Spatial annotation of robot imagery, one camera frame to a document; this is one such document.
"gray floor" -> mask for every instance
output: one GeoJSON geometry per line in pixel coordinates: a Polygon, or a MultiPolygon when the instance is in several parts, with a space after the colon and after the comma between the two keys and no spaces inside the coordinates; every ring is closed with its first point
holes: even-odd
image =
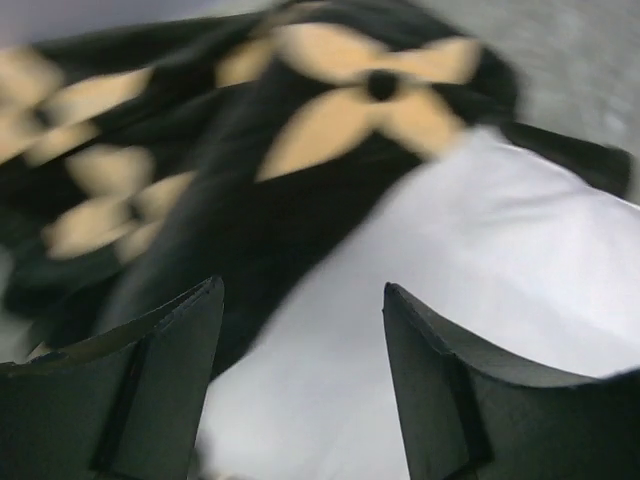
{"type": "Polygon", "coordinates": [[[211,3],[212,0],[2,0],[0,45],[176,18],[211,3]]]}
{"type": "MultiPolygon", "coordinates": [[[[189,11],[229,14],[261,8],[268,0],[214,0],[213,6],[201,8],[206,0],[193,0],[189,11]]],[[[640,158],[640,2],[637,0],[422,0],[446,19],[477,35],[503,53],[522,72],[525,80],[525,117],[530,123],[560,133],[594,142],[610,143],[630,150],[640,158]]],[[[0,7],[0,44],[21,32],[43,35],[46,22],[31,26],[31,13],[43,15],[41,5],[57,2],[44,0],[9,0],[0,7]],[[15,9],[12,22],[7,8],[15,9]]],[[[74,6],[77,0],[65,0],[74,6]]],[[[83,2],[100,5],[97,1],[83,2]]],[[[116,12],[109,22],[128,21],[131,15],[147,21],[157,15],[176,16],[180,5],[175,0],[158,0],[154,14],[146,15],[148,0],[117,0],[118,5],[135,9],[124,12],[109,3],[116,12]]],[[[99,18],[80,15],[74,21],[99,18]]],[[[106,26],[104,22],[96,26],[106,26]]],[[[54,31],[65,31],[55,23],[54,31]]],[[[636,168],[635,184],[640,185],[636,168]]],[[[640,203],[640,188],[632,200],[640,203]]],[[[8,268],[0,256],[0,286],[8,268]]],[[[20,339],[25,324],[0,314],[0,361],[22,356],[20,339]]]]}

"floral pattern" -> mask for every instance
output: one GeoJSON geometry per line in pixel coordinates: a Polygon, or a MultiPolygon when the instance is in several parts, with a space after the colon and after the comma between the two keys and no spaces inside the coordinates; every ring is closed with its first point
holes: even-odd
{"type": "Polygon", "coordinates": [[[138,96],[150,75],[141,69],[65,87],[59,68],[34,50],[0,50],[0,165],[22,154],[37,167],[91,140],[99,131],[90,119],[138,96]],[[38,121],[36,108],[51,125],[38,121]]]}
{"type": "Polygon", "coordinates": [[[429,85],[470,80],[480,55],[474,39],[451,37],[390,52],[350,28],[306,23],[280,27],[277,41],[291,68],[336,88],[296,112],[275,139],[258,180],[332,160],[373,130],[426,160],[448,149],[464,129],[429,85]]]}
{"type": "Polygon", "coordinates": [[[193,176],[187,172],[151,183],[153,159],[145,149],[105,145],[69,157],[67,169],[90,198],[45,229],[49,256],[72,258],[113,243],[122,263],[147,248],[193,176]]]}

